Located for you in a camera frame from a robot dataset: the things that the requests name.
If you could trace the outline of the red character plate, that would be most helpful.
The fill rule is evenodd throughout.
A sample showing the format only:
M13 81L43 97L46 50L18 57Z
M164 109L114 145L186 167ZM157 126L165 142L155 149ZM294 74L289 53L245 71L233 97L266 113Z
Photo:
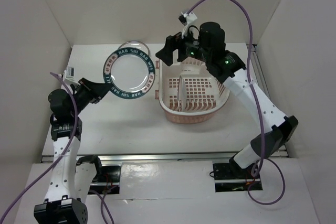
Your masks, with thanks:
M121 44L118 47L118 49L129 48L129 47L139 49L139 50L145 52L148 55L150 54L149 47L141 41L127 41L127 42L124 42L123 44Z

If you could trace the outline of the green rim plate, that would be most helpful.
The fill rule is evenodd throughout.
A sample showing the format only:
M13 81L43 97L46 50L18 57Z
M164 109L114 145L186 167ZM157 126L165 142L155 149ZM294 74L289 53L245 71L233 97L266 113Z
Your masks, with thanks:
M155 64L144 51L125 47L114 51L103 65L103 79L119 98L134 100L145 96L154 85Z

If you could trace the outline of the orange sunburst plate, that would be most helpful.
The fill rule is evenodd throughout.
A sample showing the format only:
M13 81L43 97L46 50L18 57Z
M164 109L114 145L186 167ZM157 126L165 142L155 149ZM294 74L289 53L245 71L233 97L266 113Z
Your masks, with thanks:
M187 90L184 76L179 77L179 85L178 85L178 101L179 101L179 111L184 112L186 108L186 100L187 100Z

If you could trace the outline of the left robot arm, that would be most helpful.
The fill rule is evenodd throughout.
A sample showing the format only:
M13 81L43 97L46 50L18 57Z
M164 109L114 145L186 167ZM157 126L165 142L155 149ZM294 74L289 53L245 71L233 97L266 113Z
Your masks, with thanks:
M38 223L87 223L86 198L91 182L103 177L97 155L78 158L82 121L79 113L95 104L110 91L109 83L95 83L85 78L67 89L56 89L48 96L54 160L44 202L34 207Z

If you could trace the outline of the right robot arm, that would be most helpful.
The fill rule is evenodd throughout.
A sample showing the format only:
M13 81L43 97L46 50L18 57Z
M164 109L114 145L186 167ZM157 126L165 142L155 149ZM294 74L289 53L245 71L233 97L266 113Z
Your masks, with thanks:
M297 118L279 110L251 79L240 57L226 49L225 32L218 23L201 24L198 38L191 32L168 36L164 47L155 55L171 66L174 51L178 52L178 62L194 58L205 63L207 71L234 94L259 123L260 134L229 161L233 177L242 177L248 166L268 158L290 140L298 126Z

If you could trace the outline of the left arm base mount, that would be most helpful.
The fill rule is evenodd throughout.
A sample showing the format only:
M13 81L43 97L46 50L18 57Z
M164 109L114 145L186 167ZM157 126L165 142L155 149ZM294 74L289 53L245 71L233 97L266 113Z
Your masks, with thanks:
M121 165L114 164L102 166L101 173L96 175L90 185L94 190L103 195L117 195L120 193Z

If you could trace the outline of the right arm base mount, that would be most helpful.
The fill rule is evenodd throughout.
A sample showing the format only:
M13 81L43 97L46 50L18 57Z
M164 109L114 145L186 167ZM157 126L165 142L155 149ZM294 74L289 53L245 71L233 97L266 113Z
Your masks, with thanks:
M220 192L238 192L250 190L262 190L260 176L254 178L251 175L253 165L248 166L238 173L230 169L229 163L214 163L213 170L209 173L214 179L215 191Z

